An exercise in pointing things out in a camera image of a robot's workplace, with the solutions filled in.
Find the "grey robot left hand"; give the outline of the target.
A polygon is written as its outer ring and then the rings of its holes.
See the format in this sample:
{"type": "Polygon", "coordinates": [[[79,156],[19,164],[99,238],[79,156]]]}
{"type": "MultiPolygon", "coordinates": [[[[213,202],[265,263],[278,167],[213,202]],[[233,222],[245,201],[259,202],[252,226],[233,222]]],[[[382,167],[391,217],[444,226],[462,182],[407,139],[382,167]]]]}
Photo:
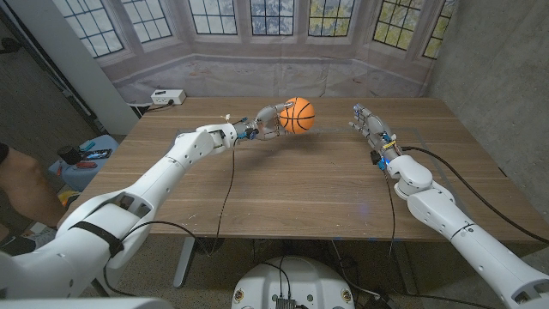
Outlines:
{"type": "Polygon", "coordinates": [[[267,141],[287,135],[288,131],[281,124],[280,113],[293,106],[291,102],[266,106],[252,120],[241,120],[235,123],[233,126],[238,138],[267,141]]]}

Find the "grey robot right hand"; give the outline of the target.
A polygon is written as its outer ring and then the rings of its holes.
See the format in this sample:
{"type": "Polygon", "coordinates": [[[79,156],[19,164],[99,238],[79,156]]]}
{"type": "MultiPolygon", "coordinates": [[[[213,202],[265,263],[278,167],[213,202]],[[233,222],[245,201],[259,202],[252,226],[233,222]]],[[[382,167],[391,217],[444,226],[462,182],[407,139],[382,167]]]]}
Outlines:
{"type": "Polygon", "coordinates": [[[395,135],[382,119],[359,103],[353,107],[353,113],[355,122],[350,122],[349,125],[366,138],[381,158],[392,161],[401,155],[395,135]]]}

